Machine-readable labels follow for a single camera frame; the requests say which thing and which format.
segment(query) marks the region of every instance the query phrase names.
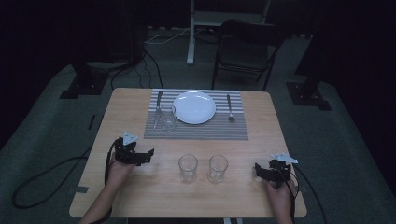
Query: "table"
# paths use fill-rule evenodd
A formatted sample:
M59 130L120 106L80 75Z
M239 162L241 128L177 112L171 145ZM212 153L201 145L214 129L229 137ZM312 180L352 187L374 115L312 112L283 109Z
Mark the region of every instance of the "table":
M79 182L72 217L82 217L104 186L106 154L124 131L140 136L136 152L155 148L150 163L135 167L113 204L113 217L272 217L262 181L255 177L257 162L268 168L270 154L288 152L270 95L241 91L248 141L144 139L152 90L115 89L108 103L92 152ZM197 178L179 178L178 159L198 159ZM209 159L222 154L229 161L224 179L212 184L206 177ZM296 199L295 216L306 215L304 199Z
M228 19L238 19L242 21L253 21L265 23L267 18L268 8L271 0L265 0L265 5L262 14L252 13L231 13L218 11L196 11L195 0L191 0L191 14L190 14L190 41L189 52L187 54L187 64L194 64L195 52L195 25L203 26L221 26L221 24Z

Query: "cable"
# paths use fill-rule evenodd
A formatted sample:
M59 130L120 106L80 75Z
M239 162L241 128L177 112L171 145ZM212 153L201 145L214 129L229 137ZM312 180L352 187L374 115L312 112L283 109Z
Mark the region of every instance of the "cable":
M300 184L299 184L299 182L298 182L297 176L296 176L294 173L291 173L291 174L294 176L294 178L295 178L296 181L297 181L297 193L296 193L296 196L294 197L294 199L296 199L296 198L297 198L297 195L298 195L298 192L300 192Z
M116 162L116 161L118 161L118 160L114 160L114 161L113 161L113 162L111 162L111 163L110 163L110 165L108 165L108 166L111 166L111 165L112 165L114 162Z
M114 76L111 78L111 81L110 81L111 90L114 90L114 86L113 86L114 78L116 78L117 75L119 75L123 70L126 70L129 67L130 67L129 65L123 66L116 74L114 74Z
M158 78L160 79L160 84L161 87L164 89L163 87L163 80L161 78L161 73L160 73L160 67L158 66L157 62L154 60L154 58L151 56L151 54L149 54L145 49L143 49L143 51L145 51L147 53L147 55L151 58L151 60L155 63L155 65L157 66L157 72L158 72Z
M148 87L151 89L151 73L148 70L148 64L146 63L146 60L144 58L143 63L145 63L145 70L148 72Z
M218 40L216 40L216 41L209 41L209 40L202 39L202 38L200 38L200 37L198 37L198 36L195 37L195 41L197 41L197 42L201 41L201 42L204 42L204 43L209 44L209 45L217 45L217 44L219 43Z
M291 202L290 217L291 217L291 222L292 222L292 223L295 223L295 221L294 221L295 200L296 200L296 198L297 198L298 191L297 191L296 195L294 196L293 191L291 190L291 187L290 187L288 181L286 181L285 176L283 176L282 172L281 172L279 169L276 168L276 170L279 172L280 176L281 176L282 179L283 179L283 182L286 184L286 186L288 187L288 189L289 189L289 191L290 191L290 202Z
M312 187L312 185L311 185L311 183L309 182L308 178L305 176L305 174L304 174L295 164L293 165L293 167L303 176L303 178L305 179L306 183L309 185L309 188L312 189L312 192L314 193L314 196L315 196L315 198L316 198L317 201L318 201L318 205L319 205L320 212L321 212L322 215L323 215L323 221L324 221L324 223L327 224L326 214L324 213L323 206L321 205L321 202L320 202L320 200L319 200L319 198L318 198L317 193L316 193L315 190L314 190L314 187Z
M181 32L181 33L178 34L178 35L155 35L154 37L150 38L149 40L146 40L146 41L145 41L145 44L152 44L152 45L166 44L167 42L169 42L169 41L175 39L175 38L178 37L178 36L183 35L184 33L186 33L186 32L189 31L189 30L190 30L190 28L184 30L183 32ZM152 43L152 42L149 42L150 40L153 40L153 39L155 39L155 38L157 38L157 37L160 37L160 36L172 36L172 37L169 38L169 39L167 39L167 40L165 40L165 41L163 41L163 42L160 42L160 43Z
M139 76L139 86L140 86L140 88L143 89L143 86L142 86L142 76L141 76L140 73L137 71L137 67L135 67L134 70L136 71L137 75Z
M50 167L48 170L46 170L46 171L44 171L44 172L42 172L42 173L40 173L40 174L38 174L38 175L34 175L34 176L32 176L31 178L29 178L28 180L26 180L25 182L23 182L22 184L20 184L20 185L14 190L14 192L12 193L12 205L14 205L14 207L16 207L16 208L27 209L27 208L32 208L32 207L38 206L38 205L40 205L40 204L46 202L47 200L49 200L49 199L61 188L61 186L62 186L62 185L64 184L64 182L66 181L66 179L72 174L72 172L74 171L74 169L76 169L78 163L79 163L81 160L87 160L87 159L88 159L88 157L84 157L84 155L85 155L89 150L91 150L91 149L92 149L92 147L89 147L87 150L84 151L84 153L83 153L81 156L79 156L79 157L73 157L73 158L67 159L67 160L65 160L65 161L61 161L61 162L59 162L58 164L56 164L56 165ZM73 161L73 160L78 160L78 161L74 164L74 166L72 167L72 169L70 169L69 173L68 173L68 174L66 175L66 177L61 181L61 183L59 184L59 186L58 186L49 196L47 196L45 199L41 200L41 201L38 202L38 203L32 203L32 204L20 204L20 203L17 203L17 196L18 196L18 194L19 194L20 191L21 191L23 188L25 188L29 183L33 182L34 180L36 180L36 179L39 178L40 176L45 175L46 173L50 172L51 170L55 169L56 167L58 167L58 166L60 166L60 165L62 165L62 164L64 164L64 163L67 163L67 162L69 162L69 161Z

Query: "empty glass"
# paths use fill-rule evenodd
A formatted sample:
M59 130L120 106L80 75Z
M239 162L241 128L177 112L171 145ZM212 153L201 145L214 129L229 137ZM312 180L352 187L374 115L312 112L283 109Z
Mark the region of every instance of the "empty glass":
M228 167L228 161L222 155L212 156L209 161L209 174L208 178L212 183L219 183L224 177L225 170Z
M191 154L186 154L178 160L180 179L185 183L195 180L198 160Z
M163 129L172 132L176 128L176 109L173 105L161 106L161 121Z

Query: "white plate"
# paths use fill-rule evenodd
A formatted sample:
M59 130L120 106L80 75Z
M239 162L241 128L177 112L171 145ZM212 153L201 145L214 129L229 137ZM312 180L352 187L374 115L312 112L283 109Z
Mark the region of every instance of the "white plate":
M200 91L181 93L173 102L176 117L189 124L200 124L210 120L216 112L215 101Z

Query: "chair leg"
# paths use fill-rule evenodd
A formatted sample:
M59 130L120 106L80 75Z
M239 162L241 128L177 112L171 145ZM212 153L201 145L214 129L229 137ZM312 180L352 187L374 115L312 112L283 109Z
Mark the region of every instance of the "chair leg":
M215 89L215 80L216 80L216 76L218 75L218 67L219 67L219 61L216 60L216 61L215 61L215 67L214 67L214 69L213 69L212 90Z
M270 64L270 67L268 68L267 76L264 81L264 86L262 87L262 91L265 91L267 88L268 80L270 79L271 76L271 71L272 71L273 63Z
M259 80L260 80L260 78L262 78L262 74L264 73L264 70L262 70L260 73L259 73L259 76L256 78L256 82L258 82Z

